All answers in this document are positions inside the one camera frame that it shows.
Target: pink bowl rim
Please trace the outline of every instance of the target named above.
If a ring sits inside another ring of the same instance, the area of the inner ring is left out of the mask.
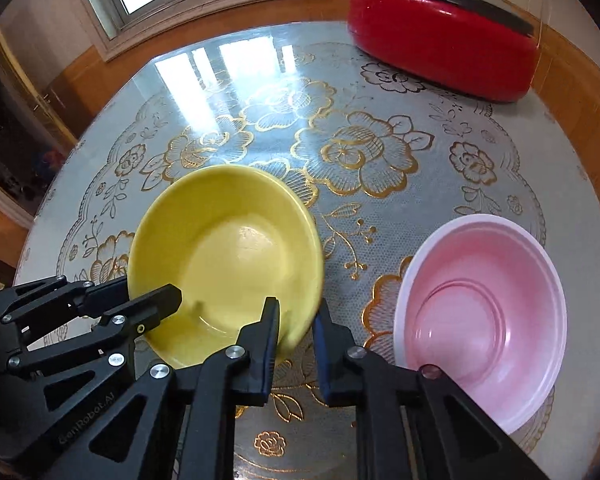
[[[447,235],[460,228],[466,227],[471,224],[479,223],[493,224],[495,226],[504,228],[505,230],[514,231],[516,234],[522,237],[524,241],[528,243],[529,248],[534,250],[537,256],[540,256],[540,259],[544,262],[546,270],[550,275],[550,281],[557,290],[557,297],[559,302],[557,327],[559,345],[557,346],[557,348],[554,349],[554,353],[552,354],[551,360],[548,364],[548,373],[544,376],[541,388],[536,391],[535,395],[532,397],[531,402],[528,402],[525,405],[524,409],[518,412],[517,415],[503,421],[501,425],[499,424],[500,427],[507,434],[511,434],[518,430],[520,427],[522,427],[522,425],[525,424],[534,415],[534,413],[540,409],[540,407],[544,403],[544,400],[549,395],[549,392],[551,391],[551,388],[554,386],[555,381],[558,377],[558,373],[560,372],[560,367],[562,366],[562,359],[564,358],[564,350],[567,343],[567,306],[566,301],[564,299],[564,291],[562,290],[562,283],[560,282],[558,272],[555,270],[554,263],[551,261],[548,254],[546,253],[544,248],[538,243],[538,241],[535,238],[533,238],[532,235],[529,234],[529,232],[527,232],[515,222],[495,215],[472,214],[450,220],[449,222],[440,226],[432,234],[429,235],[429,237],[424,241],[420,248],[418,248],[418,251],[415,253],[413,259],[407,267],[407,270],[404,273],[404,277],[402,279],[402,284],[400,285],[400,291],[398,292],[398,300],[394,315],[395,363],[401,368],[408,368],[404,351],[404,329],[406,323],[407,302],[411,292],[411,287],[413,286],[415,277],[420,271],[420,267],[424,263],[425,259],[429,256],[429,253],[431,252],[433,247],[435,247],[440,242],[440,240],[442,240]]]

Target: red container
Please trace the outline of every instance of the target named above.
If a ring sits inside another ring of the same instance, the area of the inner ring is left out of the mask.
[[[501,0],[350,0],[349,31],[379,60],[492,101],[524,96],[536,67],[532,25]]]

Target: beige wall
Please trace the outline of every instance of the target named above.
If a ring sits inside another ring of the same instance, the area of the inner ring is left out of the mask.
[[[578,0],[509,0],[541,18],[600,67],[600,30]],[[0,18],[34,84],[44,88],[91,46],[79,0],[14,0]]]

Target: bowl rim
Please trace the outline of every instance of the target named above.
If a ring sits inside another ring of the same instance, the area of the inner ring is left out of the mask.
[[[562,289],[562,283],[560,277],[555,269],[554,263],[549,258],[547,252],[544,250],[542,245],[529,234],[524,228],[520,227],[515,222],[501,216],[495,216],[490,214],[472,214],[462,216],[460,218],[454,218],[449,222],[443,224],[436,229],[424,243],[418,248],[409,266],[407,267],[402,283],[400,284],[400,290],[398,292],[398,298],[396,303],[395,315],[394,315],[394,355],[395,363],[397,366],[402,368],[408,368],[406,357],[405,357],[405,338],[404,329],[406,325],[406,312],[408,306],[408,300],[411,293],[411,287],[413,282],[420,272],[420,267],[424,263],[425,259],[429,256],[429,253],[442,239],[452,232],[472,225],[472,224],[492,224],[504,230],[510,230],[518,234],[523,240],[519,240],[520,243],[526,242],[537,256],[540,257],[542,262],[546,266],[546,270],[549,274],[549,280],[555,285],[558,299],[558,326],[557,326],[557,341],[558,346],[554,348],[552,354],[551,364],[547,367],[547,373],[544,375],[542,381],[542,387],[538,390],[534,396],[533,401],[528,403],[524,409],[520,410],[515,416],[503,421],[502,425],[498,424],[503,431],[507,434],[511,434],[517,431],[523,424],[525,424],[533,414],[540,409],[544,400],[549,395],[551,388],[554,386],[555,381],[560,372],[562,366],[562,359],[564,358],[564,351],[567,342],[567,307],[566,300],[564,298],[564,291]]]
[[[179,190],[183,187],[188,186],[191,181],[199,180],[200,178],[208,178],[213,177],[214,173],[233,173],[236,175],[247,176],[248,178],[259,178],[260,180],[266,181],[268,185],[272,185],[274,188],[279,190],[279,192],[283,193],[291,202],[296,206],[297,211],[300,213],[301,221],[305,224],[308,229],[307,233],[309,234],[310,246],[309,252],[313,256],[313,262],[310,267],[314,269],[314,280],[315,286],[312,287],[312,290],[308,293],[310,297],[310,303],[314,304],[314,309],[310,316],[307,316],[306,320],[302,323],[296,323],[296,326],[300,326],[302,328],[301,335],[296,336],[294,338],[286,338],[288,342],[287,345],[292,348],[298,346],[298,344],[302,341],[302,338],[305,336],[306,332],[309,330],[311,323],[314,320],[315,313],[318,311],[318,307],[320,305],[320,299],[322,297],[322,290],[324,287],[324,259],[322,257],[322,243],[320,241],[320,236],[318,234],[318,229],[316,227],[314,216],[309,211],[309,209],[304,205],[304,203],[300,200],[300,198],[289,188],[284,182],[282,182],[277,177],[273,176],[266,171],[260,170],[259,168],[254,168],[252,166],[244,166],[239,164],[218,164],[216,166],[209,166],[208,168],[201,168],[199,170],[191,171],[185,176],[179,178],[175,182],[169,185],[163,192],[158,195],[151,205],[147,208],[144,215],[136,228],[136,234],[134,235],[134,239],[131,242],[131,247],[129,249],[129,261],[127,266],[127,288],[129,296],[132,296],[132,288],[135,288],[135,281],[133,279],[133,267],[136,258],[134,257],[134,247],[137,244],[137,240],[142,239],[143,232],[146,227],[146,218],[155,213],[157,209],[159,209],[165,201],[169,200],[170,197],[179,192]]]

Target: wooden wainscoting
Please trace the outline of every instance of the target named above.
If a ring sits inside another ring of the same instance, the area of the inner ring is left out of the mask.
[[[225,10],[168,30],[106,63],[95,48],[90,48],[56,78],[51,88],[66,103],[77,100],[72,106],[93,118],[155,56],[250,27],[345,20],[348,6],[349,0],[277,0]],[[540,32],[533,88],[569,137],[600,200],[600,69],[561,34],[547,26],[541,29],[537,18],[518,10]]]

